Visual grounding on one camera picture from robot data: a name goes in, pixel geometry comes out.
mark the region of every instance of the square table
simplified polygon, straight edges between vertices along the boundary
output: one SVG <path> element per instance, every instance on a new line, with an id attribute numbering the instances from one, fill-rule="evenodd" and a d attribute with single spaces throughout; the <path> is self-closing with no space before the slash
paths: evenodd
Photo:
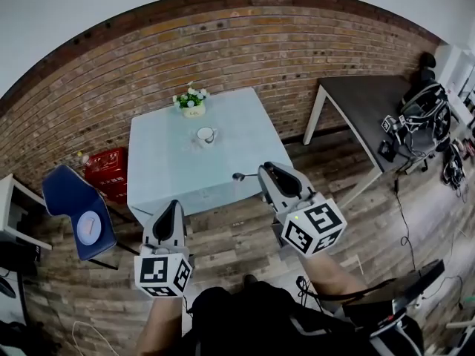
<path id="1" fill-rule="evenodd" d="M 397 119 L 398 103 L 409 91 L 410 84 L 401 76 L 334 76 L 320 78 L 318 82 L 320 87 L 305 130 L 304 145 L 312 139 L 321 109 L 328 99 L 350 126 L 373 164 L 371 171 L 338 201 L 338 207 L 343 208 L 384 172 L 406 163 L 407 158 L 399 154 L 389 162 L 378 153 L 378 149 L 381 141 L 391 141 L 381 123 L 386 115 Z M 430 128 L 413 134 L 413 148 L 425 153 L 434 149 Z M 413 157 L 406 147 L 400 147 L 399 152 Z"/>
<path id="2" fill-rule="evenodd" d="M 0 236 L 7 235 L 6 240 L 15 240 L 17 237 L 44 249 L 51 250 L 50 244 L 43 243 L 37 239 L 33 239 L 27 234 L 17 230 L 17 223 L 22 220 L 22 216 L 28 214 L 27 207 L 22 205 L 27 203 L 28 206 L 40 204 L 45 206 L 45 201 L 35 193 L 28 190 L 20 182 L 13 178 L 13 174 L 6 176 L 0 180 Z"/>
<path id="3" fill-rule="evenodd" d="M 261 192 L 257 177 L 236 182 L 233 173 L 256 174 L 266 161 L 292 166 L 252 88 L 210 96 L 205 104 L 199 117 L 167 107 L 132 119 L 127 204 L 141 224 L 173 199 L 190 215 Z M 213 146 L 197 143 L 202 127 L 217 129 Z"/>

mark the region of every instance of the light blue tablecloth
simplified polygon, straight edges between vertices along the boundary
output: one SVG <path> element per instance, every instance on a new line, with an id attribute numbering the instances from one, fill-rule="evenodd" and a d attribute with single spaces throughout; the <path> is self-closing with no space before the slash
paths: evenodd
<path id="1" fill-rule="evenodd" d="M 127 203 L 145 224 L 162 204 L 178 199 L 185 215 L 245 199 L 261 191 L 254 174 L 265 161 L 292 165 L 252 88 L 211 96 L 206 114 L 185 118 L 175 107 L 133 118 L 128 150 Z M 210 148 L 196 133 L 217 129 Z"/>

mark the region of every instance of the red plastic crate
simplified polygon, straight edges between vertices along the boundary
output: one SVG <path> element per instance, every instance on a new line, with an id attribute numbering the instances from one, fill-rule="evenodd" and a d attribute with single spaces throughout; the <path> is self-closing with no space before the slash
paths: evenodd
<path id="1" fill-rule="evenodd" d="M 108 199 L 125 203 L 127 201 L 127 151 L 124 148 L 111 149 L 89 158 L 85 179 L 107 195 Z"/>

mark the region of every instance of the flower pot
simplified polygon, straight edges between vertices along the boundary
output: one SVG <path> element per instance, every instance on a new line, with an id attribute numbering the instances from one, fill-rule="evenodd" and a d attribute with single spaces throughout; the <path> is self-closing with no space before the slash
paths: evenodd
<path id="1" fill-rule="evenodd" d="M 206 107 L 204 103 L 201 103 L 195 107 L 182 108 L 181 111 L 184 117 L 199 117 L 205 114 Z"/>

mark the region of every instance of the white cup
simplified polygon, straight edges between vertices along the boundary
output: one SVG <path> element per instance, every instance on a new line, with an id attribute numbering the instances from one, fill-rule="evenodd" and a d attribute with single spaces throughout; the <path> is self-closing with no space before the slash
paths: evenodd
<path id="1" fill-rule="evenodd" d="M 210 127 L 202 127 L 198 129 L 196 133 L 198 142 L 204 148 L 212 146 L 214 144 L 214 138 L 216 137 L 216 130 Z"/>

